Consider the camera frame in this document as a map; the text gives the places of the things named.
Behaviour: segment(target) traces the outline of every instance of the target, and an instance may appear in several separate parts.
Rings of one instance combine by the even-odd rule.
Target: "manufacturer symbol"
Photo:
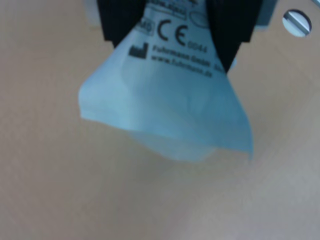
[[[148,53],[148,43],[144,43],[143,47],[137,47],[132,45],[130,50],[129,50],[129,55],[132,57],[140,58],[140,59],[146,59],[147,58],[147,53]]]

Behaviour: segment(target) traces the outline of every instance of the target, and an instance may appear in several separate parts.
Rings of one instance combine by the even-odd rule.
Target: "circular hole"
[[[304,12],[296,9],[286,11],[282,23],[289,33],[299,38],[309,35],[312,29],[310,18]]]

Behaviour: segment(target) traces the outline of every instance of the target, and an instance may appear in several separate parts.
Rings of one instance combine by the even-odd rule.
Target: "light blue sterile pouch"
[[[249,120],[212,41],[205,0],[147,0],[144,15],[79,91],[81,117],[178,161],[253,152]]]

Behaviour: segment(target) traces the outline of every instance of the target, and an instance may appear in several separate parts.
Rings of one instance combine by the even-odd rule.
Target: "tan surface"
[[[282,14],[301,8],[312,34]],[[0,1],[1,240],[318,240],[320,8],[280,0],[238,54],[232,83],[255,158],[165,160],[79,118],[83,81],[112,52],[81,1]]]

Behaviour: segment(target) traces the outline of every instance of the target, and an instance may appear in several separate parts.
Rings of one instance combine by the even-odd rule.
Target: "plastic bag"
[[[147,0],[141,21],[81,86],[79,106],[82,118],[124,129],[171,159],[253,152],[204,0]]]

